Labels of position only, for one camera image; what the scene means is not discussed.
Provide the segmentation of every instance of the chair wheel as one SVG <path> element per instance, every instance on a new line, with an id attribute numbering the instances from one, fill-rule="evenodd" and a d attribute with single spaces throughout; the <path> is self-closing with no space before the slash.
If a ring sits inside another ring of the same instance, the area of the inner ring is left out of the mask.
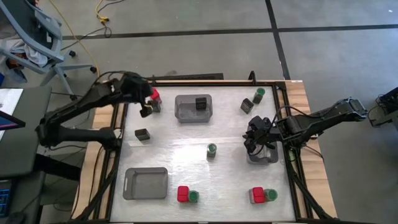
<path id="1" fill-rule="evenodd" d="M 69 98 L 70 98 L 72 101 L 77 100 L 77 96 L 75 96 L 75 95 L 70 95 Z"/>
<path id="2" fill-rule="evenodd" d="M 75 57 L 75 56 L 76 56 L 76 52 L 74 52 L 74 51 L 71 50 L 71 51 L 69 52 L 69 55 L 70 55 L 71 57 Z"/>
<path id="3" fill-rule="evenodd" d="M 91 71 L 92 73 L 96 73 L 96 72 L 97 72 L 97 68 L 94 67 L 94 66 L 92 66 L 92 67 L 90 67 L 90 71 Z"/>

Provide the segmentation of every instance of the black clamp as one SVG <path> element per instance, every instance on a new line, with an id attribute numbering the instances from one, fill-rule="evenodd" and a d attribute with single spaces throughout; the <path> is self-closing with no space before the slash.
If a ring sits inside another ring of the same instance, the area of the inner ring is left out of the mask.
<path id="1" fill-rule="evenodd" d="M 254 73 L 254 71 L 250 72 L 248 80 L 252 80 L 253 85 L 257 85 L 256 74 Z"/>

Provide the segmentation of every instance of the white paper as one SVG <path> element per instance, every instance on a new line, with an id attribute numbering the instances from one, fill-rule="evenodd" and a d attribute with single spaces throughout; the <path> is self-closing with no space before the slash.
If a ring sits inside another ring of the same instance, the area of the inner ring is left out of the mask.
<path id="1" fill-rule="evenodd" d="M 12 115 L 23 89 L 0 89 L 0 111 Z M 5 131 L 0 131 L 0 141 Z"/>

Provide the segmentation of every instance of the chair leg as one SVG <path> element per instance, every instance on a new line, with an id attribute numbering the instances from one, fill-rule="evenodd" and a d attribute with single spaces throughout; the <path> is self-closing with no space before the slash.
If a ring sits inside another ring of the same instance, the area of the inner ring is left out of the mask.
<path id="1" fill-rule="evenodd" d="M 90 68 L 92 65 L 88 64 L 78 64 L 78 65 L 61 65 L 59 66 L 62 70 L 67 71 L 67 70 L 74 70 L 74 69 L 79 69 L 79 68 Z"/>
<path id="2" fill-rule="evenodd" d="M 54 76 L 55 74 L 57 74 L 53 69 L 51 69 L 46 76 L 43 78 L 42 83 L 40 84 L 40 86 L 44 86 L 46 85 Z"/>
<path id="3" fill-rule="evenodd" d="M 60 67 L 54 67 L 55 72 L 57 73 L 57 75 L 60 77 L 64 87 L 67 89 L 68 93 L 71 95 L 75 95 L 72 92 L 72 89 L 69 86 L 69 83 L 67 81 L 67 79 L 63 76 L 63 69 Z"/>

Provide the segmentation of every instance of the monitor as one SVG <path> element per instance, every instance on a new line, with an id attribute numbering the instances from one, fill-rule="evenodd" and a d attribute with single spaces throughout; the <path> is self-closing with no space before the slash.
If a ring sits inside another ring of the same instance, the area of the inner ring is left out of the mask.
<path id="1" fill-rule="evenodd" d="M 0 111 L 0 131 L 23 127 L 25 127 L 25 122 Z"/>

